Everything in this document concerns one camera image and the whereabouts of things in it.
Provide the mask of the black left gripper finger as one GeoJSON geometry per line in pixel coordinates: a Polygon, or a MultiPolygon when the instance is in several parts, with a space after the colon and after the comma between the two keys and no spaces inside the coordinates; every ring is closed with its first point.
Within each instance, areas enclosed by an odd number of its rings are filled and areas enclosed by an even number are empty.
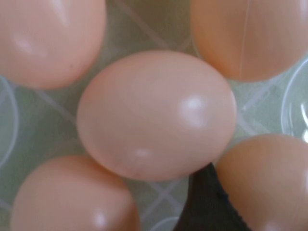
{"type": "Polygon", "coordinates": [[[250,230],[230,203],[212,163],[189,176],[187,200],[174,230],[250,230]]]}

